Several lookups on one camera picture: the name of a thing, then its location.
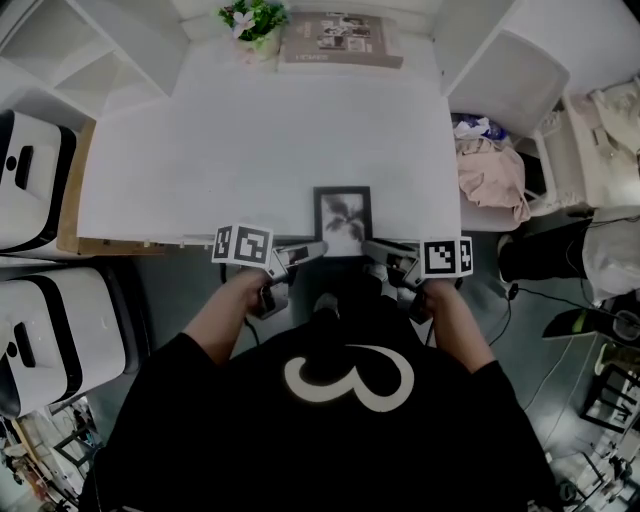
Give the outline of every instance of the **white cabinet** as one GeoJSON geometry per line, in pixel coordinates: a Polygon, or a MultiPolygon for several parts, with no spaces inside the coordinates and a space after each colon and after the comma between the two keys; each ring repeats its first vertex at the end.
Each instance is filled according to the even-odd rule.
{"type": "Polygon", "coordinates": [[[14,0],[0,60],[88,117],[170,96],[188,38],[169,0],[14,0]]]}

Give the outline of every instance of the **white number 3 print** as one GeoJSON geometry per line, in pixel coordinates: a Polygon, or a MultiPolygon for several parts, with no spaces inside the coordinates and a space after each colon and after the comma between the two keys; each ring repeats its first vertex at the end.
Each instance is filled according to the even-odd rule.
{"type": "Polygon", "coordinates": [[[335,400],[353,389],[356,396],[368,409],[374,412],[389,412],[400,407],[411,395],[415,376],[409,362],[397,352],[383,347],[370,345],[346,345],[347,347],[359,347],[374,350],[391,359],[400,371],[400,386],[397,391],[389,396],[379,396],[372,393],[358,374],[354,366],[346,377],[327,386],[316,386],[305,382],[300,376],[300,370],[307,362],[304,357],[296,357],[284,367],[284,379],[289,389],[298,398],[307,402],[322,403],[335,400]]]}

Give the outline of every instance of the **white storage box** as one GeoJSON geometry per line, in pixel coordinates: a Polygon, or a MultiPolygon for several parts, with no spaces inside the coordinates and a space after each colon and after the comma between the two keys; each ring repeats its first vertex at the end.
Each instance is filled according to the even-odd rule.
{"type": "Polygon", "coordinates": [[[70,257],[55,239],[75,149],[68,128],[0,112],[0,254],[70,257]]]}
{"type": "Polygon", "coordinates": [[[54,270],[0,283],[0,413],[23,416],[125,370],[125,347],[102,276],[54,270]]]}

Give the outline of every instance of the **white flower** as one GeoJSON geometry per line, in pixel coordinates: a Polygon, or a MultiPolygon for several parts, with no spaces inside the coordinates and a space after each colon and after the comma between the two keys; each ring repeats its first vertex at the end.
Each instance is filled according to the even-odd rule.
{"type": "Polygon", "coordinates": [[[253,11],[249,11],[247,14],[242,14],[241,12],[233,13],[233,19],[236,22],[236,26],[233,27],[233,37],[238,39],[245,30],[255,27],[256,22],[252,18],[253,11]]]}

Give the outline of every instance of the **black picture frame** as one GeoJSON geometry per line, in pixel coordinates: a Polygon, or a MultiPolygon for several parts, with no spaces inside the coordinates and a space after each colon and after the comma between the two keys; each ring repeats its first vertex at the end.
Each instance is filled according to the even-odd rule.
{"type": "Polygon", "coordinates": [[[322,197],[340,194],[361,195],[363,204],[363,220],[364,220],[364,239],[371,240],[373,238],[373,221],[371,217],[371,188],[370,187],[314,187],[313,189],[313,208],[314,208],[314,228],[315,239],[323,240],[322,226],[322,197]]]}

